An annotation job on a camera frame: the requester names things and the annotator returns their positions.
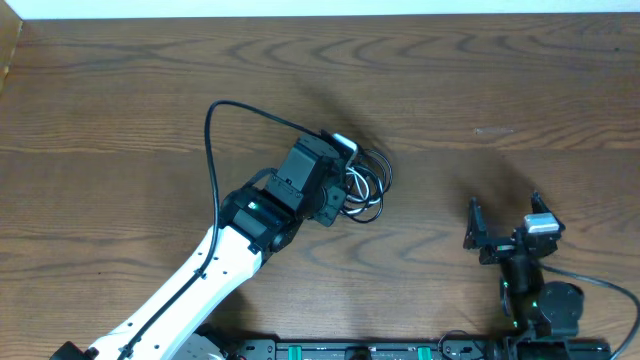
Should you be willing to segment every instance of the white cable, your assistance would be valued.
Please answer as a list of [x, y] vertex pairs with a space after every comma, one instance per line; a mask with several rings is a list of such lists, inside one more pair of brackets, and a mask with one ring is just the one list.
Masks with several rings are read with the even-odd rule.
[[[354, 168], [349, 167], [347, 168], [347, 170], [349, 170], [350, 175], [354, 176], [354, 182], [356, 184], [356, 188], [358, 189], [358, 193], [360, 195], [360, 198], [358, 199], [354, 195], [349, 194], [347, 195], [347, 199], [351, 201], [365, 201], [365, 199], [369, 198], [369, 193], [370, 193], [369, 183], [367, 182], [367, 179], [364, 176], [362, 176], [362, 174], [360, 174], [358, 171], [356, 171]], [[360, 186], [360, 181], [362, 181], [362, 184], [364, 185], [366, 194], [362, 193], [362, 187]], [[355, 214], [363, 213], [366, 210], [367, 210], [366, 208], [365, 209], [359, 208], [359, 209], [348, 210], [346, 211], [346, 213], [349, 215], [355, 215]]]
[[[356, 183], [356, 188], [358, 189], [358, 193], [360, 194], [360, 199], [356, 199], [355, 196], [349, 194], [347, 195], [347, 197], [351, 200], [356, 200], [356, 201], [364, 201], [366, 198], [369, 197], [369, 184], [367, 182], [367, 180], [364, 178], [364, 176], [362, 176], [359, 172], [357, 172], [354, 168], [347, 168], [349, 170], [349, 174], [354, 175], [355, 179], [354, 182]], [[367, 190], [366, 195], [362, 193], [362, 188], [360, 187], [360, 181], [361, 180], [362, 183], [364, 184], [365, 189]]]

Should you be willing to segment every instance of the white robotic arm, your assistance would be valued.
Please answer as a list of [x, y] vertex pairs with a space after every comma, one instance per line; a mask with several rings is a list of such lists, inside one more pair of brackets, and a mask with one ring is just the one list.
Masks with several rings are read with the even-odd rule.
[[[377, 186], [376, 195], [367, 190], [358, 203], [362, 206], [358, 213], [379, 203], [378, 214], [368, 221], [379, 216], [382, 194], [391, 183], [391, 168], [389, 185], [383, 189], [386, 180], [378, 180], [363, 164], [354, 164], [357, 152], [357, 145], [339, 134], [302, 135], [279, 170], [258, 172], [231, 192], [220, 208], [215, 204], [219, 230], [213, 254], [209, 254], [212, 227], [185, 264], [129, 319], [86, 352], [67, 342], [51, 360], [175, 359], [211, 311], [273, 253], [286, 247], [305, 219], [330, 226], [342, 212], [359, 221], [346, 212], [353, 211], [345, 207], [350, 191], [347, 171], [353, 181], [359, 181], [354, 175], [357, 171], [363, 172], [358, 174], [365, 182], [362, 186], [368, 187], [367, 177]], [[263, 189], [253, 186], [265, 176]]]
[[[96, 360], [116, 359], [121, 349], [171, 296], [192, 276], [211, 246], [209, 229], [193, 255], [131, 317], [108, 335], [96, 340], [91, 348]], [[262, 265], [262, 252], [249, 251], [250, 240], [231, 226], [219, 231], [213, 260], [200, 277], [145, 332], [135, 346], [135, 358], [171, 359], [213, 309], [236, 287], [251, 278]]]

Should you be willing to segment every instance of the cable bundle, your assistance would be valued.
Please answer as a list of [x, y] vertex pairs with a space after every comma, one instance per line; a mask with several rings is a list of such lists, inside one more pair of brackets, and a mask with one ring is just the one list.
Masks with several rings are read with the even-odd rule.
[[[349, 191], [340, 213], [361, 224], [376, 220], [384, 207], [384, 194], [392, 183], [393, 170], [384, 155], [372, 149], [359, 152], [347, 167]], [[378, 208], [376, 214], [361, 219], [360, 216], [372, 207]]]

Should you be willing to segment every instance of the dark wood surface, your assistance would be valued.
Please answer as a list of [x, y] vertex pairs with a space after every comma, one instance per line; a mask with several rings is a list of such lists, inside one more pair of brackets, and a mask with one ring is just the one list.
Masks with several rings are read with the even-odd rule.
[[[549, 264], [640, 293], [640, 15], [33, 21], [14, 62], [0, 98], [0, 358], [86, 347], [189, 256], [212, 217], [202, 125], [220, 98], [376, 146], [396, 182], [373, 224], [305, 224], [216, 326], [508, 329], [498, 268], [462, 249], [466, 206], [478, 196], [507, 228], [534, 189], [568, 227]], [[213, 134], [222, 195], [297, 137], [232, 109]], [[579, 285], [581, 335], [619, 344], [630, 301]]]

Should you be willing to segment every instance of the wooden table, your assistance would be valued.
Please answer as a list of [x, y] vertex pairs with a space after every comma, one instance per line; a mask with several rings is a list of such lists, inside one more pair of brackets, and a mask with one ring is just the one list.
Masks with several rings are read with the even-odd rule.
[[[534, 189], [568, 228], [546, 262], [640, 294], [640, 15], [32, 21], [14, 64], [0, 98], [2, 359], [86, 347], [184, 262], [212, 219], [202, 128], [220, 98], [341, 132], [396, 170], [379, 221], [308, 222], [229, 296], [212, 322], [230, 333], [508, 329], [498, 268], [462, 249], [467, 202], [508, 231]], [[222, 195], [297, 136], [220, 109]], [[578, 285], [581, 335], [619, 344], [631, 302]]]

